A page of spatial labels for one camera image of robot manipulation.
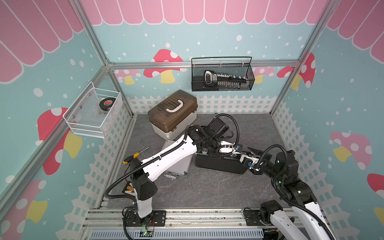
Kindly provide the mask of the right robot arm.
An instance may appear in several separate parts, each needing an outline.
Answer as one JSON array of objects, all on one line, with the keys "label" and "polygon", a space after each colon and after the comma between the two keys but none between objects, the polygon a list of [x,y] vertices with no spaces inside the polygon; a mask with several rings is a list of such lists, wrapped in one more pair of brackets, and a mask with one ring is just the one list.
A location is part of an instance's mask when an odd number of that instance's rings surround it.
[{"label": "right robot arm", "polygon": [[265,151],[251,148],[242,152],[240,162],[254,175],[266,175],[280,198],[301,220],[306,233],[294,224],[275,200],[264,202],[258,210],[246,208],[244,217],[249,226],[257,224],[275,227],[287,240],[334,240],[318,201],[311,188],[299,178],[299,163],[293,150],[272,145]]}]

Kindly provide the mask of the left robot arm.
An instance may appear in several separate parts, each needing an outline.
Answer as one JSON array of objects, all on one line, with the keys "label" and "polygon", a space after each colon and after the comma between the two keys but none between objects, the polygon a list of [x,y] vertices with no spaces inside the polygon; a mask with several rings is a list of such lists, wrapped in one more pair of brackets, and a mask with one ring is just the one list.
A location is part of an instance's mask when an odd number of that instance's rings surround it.
[{"label": "left robot arm", "polygon": [[[226,142],[230,136],[223,137],[229,129],[228,125],[220,117],[229,118],[236,128],[236,140],[233,144]],[[129,161],[131,170],[124,176],[113,182],[104,192],[106,199],[129,198],[134,201],[136,215],[144,220],[153,215],[152,197],[158,188],[155,180],[168,168],[184,159],[203,150],[214,151],[218,157],[226,157],[238,154],[240,145],[240,129],[235,118],[229,114],[215,115],[207,126],[188,125],[184,134],[175,143],[145,160]],[[110,192],[119,183],[130,178],[135,195],[111,195]]]}]

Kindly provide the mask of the black poker case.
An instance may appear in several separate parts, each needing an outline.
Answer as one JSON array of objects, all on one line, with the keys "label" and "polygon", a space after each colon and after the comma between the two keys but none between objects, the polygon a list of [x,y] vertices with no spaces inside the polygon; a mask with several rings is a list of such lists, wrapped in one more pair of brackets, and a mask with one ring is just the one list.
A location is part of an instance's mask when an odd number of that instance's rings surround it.
[{"label": "black poker case", "polygon": [[214,152],[196,153],[195,165],[198,168],[242,175],[247,168],[240,162],[240,158],[240,154],[220,157]]}]

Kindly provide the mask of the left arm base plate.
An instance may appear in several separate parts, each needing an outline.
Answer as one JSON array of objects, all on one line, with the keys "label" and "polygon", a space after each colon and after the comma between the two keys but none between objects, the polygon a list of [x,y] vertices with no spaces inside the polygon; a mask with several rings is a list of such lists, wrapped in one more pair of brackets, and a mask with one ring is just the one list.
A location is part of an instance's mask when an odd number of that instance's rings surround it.
[{"label": "left arm base plate", "polygon": [[153,211],[147,217],[141,219],[135,211],[127,209],[128,215],[123,217],[126,227],[164,227],[166,221],[166,211]]}]

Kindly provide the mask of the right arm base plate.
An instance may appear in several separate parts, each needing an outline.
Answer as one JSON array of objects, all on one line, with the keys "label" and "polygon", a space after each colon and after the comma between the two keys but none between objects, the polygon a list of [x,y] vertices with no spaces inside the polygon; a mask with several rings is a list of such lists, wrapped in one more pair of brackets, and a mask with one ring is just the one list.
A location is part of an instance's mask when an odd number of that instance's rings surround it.
[{"label": "right arm base plate", "polygon": [[283,209],[277,206],[261,206],[259,209],[243,209],[247,226],[272,226],[272,215]]}]

